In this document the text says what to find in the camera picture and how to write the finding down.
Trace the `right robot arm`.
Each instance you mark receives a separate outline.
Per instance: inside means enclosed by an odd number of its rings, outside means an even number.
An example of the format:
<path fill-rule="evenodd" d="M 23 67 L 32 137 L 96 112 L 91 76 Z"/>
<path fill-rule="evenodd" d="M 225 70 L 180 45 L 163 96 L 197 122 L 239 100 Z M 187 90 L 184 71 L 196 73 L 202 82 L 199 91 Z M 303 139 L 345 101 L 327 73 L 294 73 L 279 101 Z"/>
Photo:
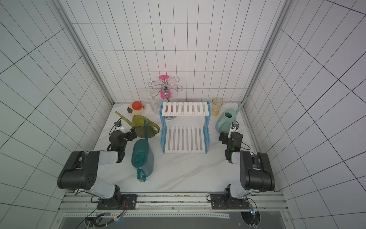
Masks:
<path fill-rule="evenodd" d="M 239 165 L 239 182 L 229 184 L 222 194 L 208 195 L 206 200 L 214 210 L 249 210 L 254 215 L 257 206 L 249 195 L 274 191 L 275 178 L 268 154 L 244 150 L 242 139 L 243 135 L 238 132 L 220 134 L 219 141 L 227 146 L 227 161 Z"/>

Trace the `mint green watering can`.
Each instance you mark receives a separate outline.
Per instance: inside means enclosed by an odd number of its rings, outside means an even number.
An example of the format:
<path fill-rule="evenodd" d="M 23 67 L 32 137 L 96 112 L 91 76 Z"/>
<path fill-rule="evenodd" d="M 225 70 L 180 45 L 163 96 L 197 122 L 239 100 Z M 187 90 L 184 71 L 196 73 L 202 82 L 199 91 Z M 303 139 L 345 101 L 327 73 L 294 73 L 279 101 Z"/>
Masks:
<path fill-rule="evenodd" d="M 232 127 L 232 123 L 234 121 L 236 121 L 237 114 L 240 112 L 240 110 L 245 105 L 247 100 L 248 100 L 248 98 L 246 97 L 243 100 L 243 102 L 241 103 L 241 105 L 236 110 L 229 108 L 229 109 L 226 109 L 220 115 L 220 117 L 215 125 L 215 129 L 218 133 L 225 133 L 225 134 L 229 133 L 229 131 Z"/>

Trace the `olive green watering can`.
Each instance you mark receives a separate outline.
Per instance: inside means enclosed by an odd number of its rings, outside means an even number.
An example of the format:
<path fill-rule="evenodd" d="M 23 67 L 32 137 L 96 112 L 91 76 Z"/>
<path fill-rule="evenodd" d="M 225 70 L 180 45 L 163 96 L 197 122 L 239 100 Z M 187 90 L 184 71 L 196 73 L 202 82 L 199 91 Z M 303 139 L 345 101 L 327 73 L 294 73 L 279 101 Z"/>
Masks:
<path fill-rule="evenodd" d="M 136 114 L 132 117 L 132 121 L 130 121 L 119 112 L 115 111 L 115 113 L 124 120 L 125 123 L 134 127 L 137 136 L 140 138 L 152 138 L 160 132 L 160 127 L 145 116 Z"/>

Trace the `dark teal watering can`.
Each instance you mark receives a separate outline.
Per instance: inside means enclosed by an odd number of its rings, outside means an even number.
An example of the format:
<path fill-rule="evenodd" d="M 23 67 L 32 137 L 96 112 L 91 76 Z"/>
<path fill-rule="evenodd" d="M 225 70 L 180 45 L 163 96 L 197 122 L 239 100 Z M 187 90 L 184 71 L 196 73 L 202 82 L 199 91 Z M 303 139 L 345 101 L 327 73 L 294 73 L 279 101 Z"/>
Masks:
<path fill-rule="evenodd" d="M 153 172 L 154 154 L 148 142 L 147 121 L 144 121 L 144 139 L 138 140 L 132 151 L 132 165 L 137 170 L 136 177 L 140 182 Z"/>

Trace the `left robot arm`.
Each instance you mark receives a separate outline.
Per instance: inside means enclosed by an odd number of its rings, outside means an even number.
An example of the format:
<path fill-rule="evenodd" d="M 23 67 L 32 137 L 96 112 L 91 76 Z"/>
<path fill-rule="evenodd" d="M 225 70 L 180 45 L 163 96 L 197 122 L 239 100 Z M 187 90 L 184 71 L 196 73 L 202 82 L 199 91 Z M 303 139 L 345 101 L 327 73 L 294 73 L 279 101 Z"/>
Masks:
<path fill-rule="evenodd" d="M 119 186 L 98 177 L 98 168 L 121 163 L 127 142 L 136 138 L 135 128 L 127 133 L 115 130 L 110 133 L 110 144 L 106 151 L 73 151 L 58 176 L 58 188 L 77 192 L 81 190 L 98 197 L 98 210 L 134 210 L 137 195 L 123 195 Z"/>

